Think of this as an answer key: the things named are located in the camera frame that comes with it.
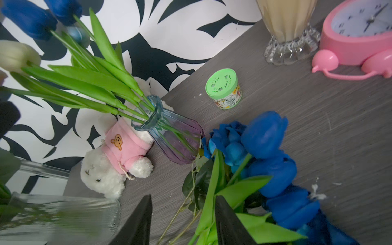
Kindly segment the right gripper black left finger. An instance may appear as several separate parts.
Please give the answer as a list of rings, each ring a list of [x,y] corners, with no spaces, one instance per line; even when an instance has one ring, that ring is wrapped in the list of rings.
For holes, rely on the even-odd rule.
[[[149,245],[152,211],[152,197],[146,195],[109,245]]]

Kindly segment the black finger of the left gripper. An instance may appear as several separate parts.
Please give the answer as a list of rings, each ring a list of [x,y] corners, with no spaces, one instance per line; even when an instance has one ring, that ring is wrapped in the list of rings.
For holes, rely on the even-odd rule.
[[[0,113],[0,138],[3,138],[20,119],[20,112],[12,102],[1,102]]]

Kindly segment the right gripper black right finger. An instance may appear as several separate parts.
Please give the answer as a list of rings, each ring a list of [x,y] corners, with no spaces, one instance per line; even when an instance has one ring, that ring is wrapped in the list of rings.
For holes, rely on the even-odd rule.
[[[215,220],[219,245],[256,245],[223,196],[215,198]]]

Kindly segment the picked blue tulip bunch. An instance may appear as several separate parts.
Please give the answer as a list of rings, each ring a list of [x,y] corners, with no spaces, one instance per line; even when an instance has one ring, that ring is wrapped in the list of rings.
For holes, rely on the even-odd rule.
[[[241,135],[247,152],[227,185],[214,191],[210,184],[212,206],[199,217],[191,244],[216,245],[215,198],[223,196],[236,216],[258,244],[283,243],[308,239],[297,232],[320,210],[320,202],[308,190],[292,184],[297,165],[280,146],[288,119],[274,111],[253,119]]]

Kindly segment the single blue rose stem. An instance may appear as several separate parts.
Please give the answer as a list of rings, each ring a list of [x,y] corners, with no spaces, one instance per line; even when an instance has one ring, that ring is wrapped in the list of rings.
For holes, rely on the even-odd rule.
[[[209,140],[202,138],[199,155],[183,182],[182,192],[185,199],[160,236],[158,245],[163,244],[180,213],[189,210],[193,218],[173,241],[168,242],[169,244],[175,243],[199,217],[203,217],[203,210],[212,206],[210,184],[214,184],[216,192],[223,189],[247,156],[241,144],[241,135],[245,129],[245,125],[234,121],[229,124],[220,124],[218,129],[213,129]]]

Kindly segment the yellow ruffled glass vase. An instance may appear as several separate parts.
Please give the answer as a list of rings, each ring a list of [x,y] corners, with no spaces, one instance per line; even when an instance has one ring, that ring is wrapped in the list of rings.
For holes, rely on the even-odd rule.
[[[290,65],[311,56],[321,35],[310,25],[315,0],[259,0],[262,20],[268,29],[269,41],[264,56],[268,63]]]

